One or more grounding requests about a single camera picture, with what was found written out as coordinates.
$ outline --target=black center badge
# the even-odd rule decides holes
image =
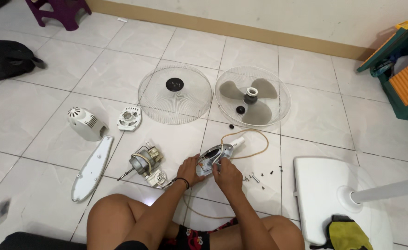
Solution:
[[[179,78],[170,78],[165,83],[168,90],[176,92],[184,88],[184,82]]]

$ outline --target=baseboard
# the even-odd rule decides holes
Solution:
[[[189,28],[290,48],[298,48],[355,60],[364,61],[375,52],[375,49],[372,48],[364,48],[316,38],[297,36],[261,28],[254,28],[251,26],[237,25],[218,20],[188,16],[124,3],[115,3],[104,0],[87,0],[87,3],[90,6],[90,9],[94,12]]]

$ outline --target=white wall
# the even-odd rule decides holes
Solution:
[[[110,0],[378,48],[408,20],[408,0]]]

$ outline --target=gray fan blade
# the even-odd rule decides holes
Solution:
[[[258,100],[247,107],[243,122],[251,125],[264,125],[270,121],[270,118],[272,118],[272,111],[268,105]]]
[[[236,87],[233,81],[227,81],[221,84],[220,92],[223,96],[230,99],[244,99],[244,94]]]
[[[278,97],[278,93],[276,92],[272,83],[264,78],[256,79],[255,81],[253,81],[252,87],[258,90],[258,98],[276,99]]]

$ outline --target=wire grille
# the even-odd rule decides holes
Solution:
[[[267,124],[264,125],[252,125],[242,122],[243,114],[238,114],[236,112],[236,107],[243,106],[246,110],[248,105],[244,103],[243,100],[230,99],[223,96],[219,88],[221,84],[226,81],[233,81],[239,90],[243,93],[246,93],[247,88],[251,87],[251,84],[254,80],[264,78],[268,80],[274,86],[276,92],[278,93],[278,98],[259,98],[258,100],[262,101],[272,111],[272,118]],[[274,123],[279,122],[283,119],[290,110],[291,97],[289,90],[286,85],[273,73],[260,69],[257,67],[250,66],[241,66],[229,69],[221,74],[218,78],[215,86],[215,97],[218,102],[218,106],[224,116],[227,117],[231,122],[242,125],[245,127],[259,128],[270,126]]]
[[[182,80],[182,89],[168,89],[166,83],[172,78]],[[210,108],[212,88],[207,77],[196,68],[169,64],[144,77],[139,86],[138,100],[142,111],[153,120],[182,124],[196,120]]]

